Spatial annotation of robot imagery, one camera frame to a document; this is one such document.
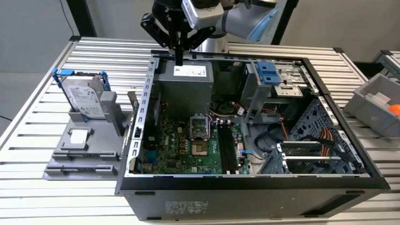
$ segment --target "aluminum extrusion table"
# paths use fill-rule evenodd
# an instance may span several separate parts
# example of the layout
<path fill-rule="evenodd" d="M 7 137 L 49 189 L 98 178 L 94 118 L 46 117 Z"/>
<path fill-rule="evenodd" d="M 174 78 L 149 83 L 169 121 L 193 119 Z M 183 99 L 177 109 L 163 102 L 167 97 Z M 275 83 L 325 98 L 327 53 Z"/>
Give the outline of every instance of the aluminum extrusion table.
<path fill-rule="evenodd" d="M 153 41 L 83 37 L 70 41 L 51 68 L 83 72 L 105 69 L 123 110 L 131 110 L 127 91 L 139 98 Z M 230 52 L 306 57 L 345 107 L 353 91 L 367 81 L 342 49 L 230 44 Z M 67 99 L 46 74 L 35 92 L 0 138 L 0 224 L 145 223 L 123 197 L 114 196 L 117 181 L 46 181 L 43 170 L 67 126 Z M 331 218 L 303 220 L 182 221 L 203 224 L 330 224 L 400 223 L 400 139 L 381 137 L 355 118 L 347 117 L 362 144 L 391 185 L 391 191 Z"/>

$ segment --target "black computer chassis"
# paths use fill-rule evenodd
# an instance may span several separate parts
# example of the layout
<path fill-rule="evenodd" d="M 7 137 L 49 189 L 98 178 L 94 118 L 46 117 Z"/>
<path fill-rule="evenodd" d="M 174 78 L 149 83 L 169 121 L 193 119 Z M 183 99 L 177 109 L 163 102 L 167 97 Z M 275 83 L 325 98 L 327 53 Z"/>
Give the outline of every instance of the black computer chassis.
<path fill-rule="evenodd" d="M 153 51 L 153 57 L 175 59 L 169 51 Z M 391 189 L 307 58 L 199 52 L 185 57 L 186 60 L 209 61 L 214 58 L 242 62 L 302 61 L 365 162 L 370 177 L 319 177 L 318 174 L 298 177 L 126 177 L 122 172 L 117 195 L 127 198 L 139 220 L 331 217 Z M 153 70 L 154 61 L 150 63 L 149 70 Z M 127 154 L 129 150 L 123 155 L 122 171 L 127 165 Z"/>

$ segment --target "wire bundle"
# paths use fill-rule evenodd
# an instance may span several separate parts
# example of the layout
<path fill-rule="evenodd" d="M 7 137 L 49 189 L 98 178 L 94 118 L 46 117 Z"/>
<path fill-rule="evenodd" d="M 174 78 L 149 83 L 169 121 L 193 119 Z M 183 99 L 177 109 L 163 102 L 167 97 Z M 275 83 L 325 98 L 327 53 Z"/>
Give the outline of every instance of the wire bundle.
<path fill-rule="evenodd" d="M 326 139 L 326 140 L 334 141 L 333 133 L 326 127 L 323 127 L 319 139 Z M 323 144 L 321 156 L 323 156 L 323 157 L 329 156 L 330 150 L 331 149 Z"/>

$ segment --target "label on power supply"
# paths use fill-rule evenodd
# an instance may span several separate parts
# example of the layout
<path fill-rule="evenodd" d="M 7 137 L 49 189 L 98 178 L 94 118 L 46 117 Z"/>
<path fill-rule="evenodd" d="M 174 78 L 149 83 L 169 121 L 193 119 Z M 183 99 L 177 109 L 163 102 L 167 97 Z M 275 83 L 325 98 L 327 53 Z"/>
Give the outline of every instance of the label on power supply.
<path fill-rule="evenodd" d="M 81 113 L 90 118 L 105 118 L 105 112 L 94 88 L 71 85 L 69 89 L 73 101 L 77 104 L 75 107 L 81 109 Z"/>
<path fill-rule="evenodd" d="M 207 77 L 207 69 L 206 66 L 193 66 L 193 65 L 175 66 L 174 75 Z"/>

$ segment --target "motherboard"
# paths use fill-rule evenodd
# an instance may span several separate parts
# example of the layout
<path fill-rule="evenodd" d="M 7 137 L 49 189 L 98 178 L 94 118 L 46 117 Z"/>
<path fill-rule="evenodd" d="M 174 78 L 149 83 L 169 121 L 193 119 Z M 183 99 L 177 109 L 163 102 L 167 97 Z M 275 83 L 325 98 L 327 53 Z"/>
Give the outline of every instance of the motherboard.
<path fill-rule="evenodd" d="M 169 118 L 163 120 L 159 148 L 147 151 L 145 173 L 225 174 L 231 173 L 225 170 L 227 161 L 235 164 L 237 173 L 250 173 L 249 161 L 239 149 L 245 148 L 239 124 L 230 125 L 230 138 L 225 137 L 225 143 L 221 143 L 219 126 L 222 128 L 222 125 L 206 121 L 207 124 L 199 118 L 186 121 Z M 203 138 L 197 136 L 195 131 L 202 133 Z M 229 153 L 223 151 L 222 154 L 222 145 L 231 146 L 229 149 L 225 147 Z"/>

